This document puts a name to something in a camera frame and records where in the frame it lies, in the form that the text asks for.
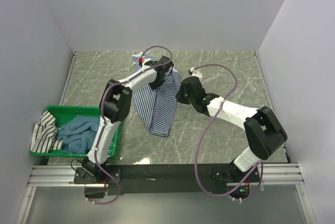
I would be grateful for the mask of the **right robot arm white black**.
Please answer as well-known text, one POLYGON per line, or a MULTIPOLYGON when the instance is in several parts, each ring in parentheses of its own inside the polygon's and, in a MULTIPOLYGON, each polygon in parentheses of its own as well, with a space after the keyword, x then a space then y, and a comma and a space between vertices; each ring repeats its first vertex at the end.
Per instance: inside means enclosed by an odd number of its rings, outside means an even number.
POLYGON ((260 109, 246 107, 217 94, 206 93, 198 77, 190 76, 181 82, 177 101, 191 104, 198 113, 211 118, 196 146, 194 170, 198 182, 200 144, 215 119, 225 120, 245 131, 248 147, 229 164, 228 170, 230 177, 237 182, 244 180, 251 169, 267 160, 287 140, 287 134, 272 109, 267 106, 260 109))

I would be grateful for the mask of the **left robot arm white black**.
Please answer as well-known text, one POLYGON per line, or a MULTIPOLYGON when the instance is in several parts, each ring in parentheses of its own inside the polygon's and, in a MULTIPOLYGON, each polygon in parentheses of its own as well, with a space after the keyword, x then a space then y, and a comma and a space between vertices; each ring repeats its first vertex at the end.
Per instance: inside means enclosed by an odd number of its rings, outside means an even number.
POLYGON ((108 149, 117 128, 130 112, 132 94, 148 84, 154 88, 160 87, 166 72, 172 67, 172 60, 166 56, 158 61, 145 59, 134 74, 119 81, 108 81, 99 105, 99 128, 92 148, 82 161, 82 169, 92 183, 99 183, 106 176, 104 166, 108 149))

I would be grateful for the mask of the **blue white striped tank top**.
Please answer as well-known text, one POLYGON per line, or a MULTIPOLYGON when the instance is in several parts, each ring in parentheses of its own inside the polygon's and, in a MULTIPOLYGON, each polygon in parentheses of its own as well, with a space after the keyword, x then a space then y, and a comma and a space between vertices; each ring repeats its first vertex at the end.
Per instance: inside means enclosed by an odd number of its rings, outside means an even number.
POLYGON ((180 76, 173 68, 165 74, 164 83, 157 89, 145 85, 132 95, 135 111, 148 131, 167 137, 173 124, 180 89, 180 76))

